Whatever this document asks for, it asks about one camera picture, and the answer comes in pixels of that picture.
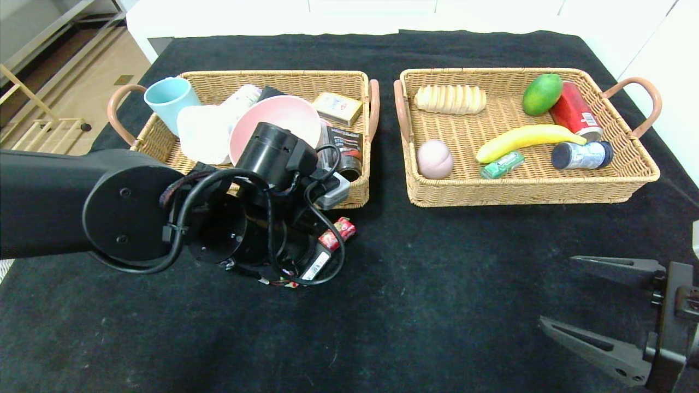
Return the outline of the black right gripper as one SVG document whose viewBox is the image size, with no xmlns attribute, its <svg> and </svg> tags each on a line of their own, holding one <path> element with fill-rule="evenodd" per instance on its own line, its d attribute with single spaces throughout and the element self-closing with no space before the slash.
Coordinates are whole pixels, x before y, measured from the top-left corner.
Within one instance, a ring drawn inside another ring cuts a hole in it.
<svg viewBox="0 0 699 393">
<path fill-rule="evenodd" d="M 648 291 L 657 308 L 644 346 L 540 316 L 547 336 L 627 386 L 651 392 L 697 392 L 697 284 L 694 268 L 672 261 L 577 255 L 571 264 L 599 278 Z"/>
</svg>

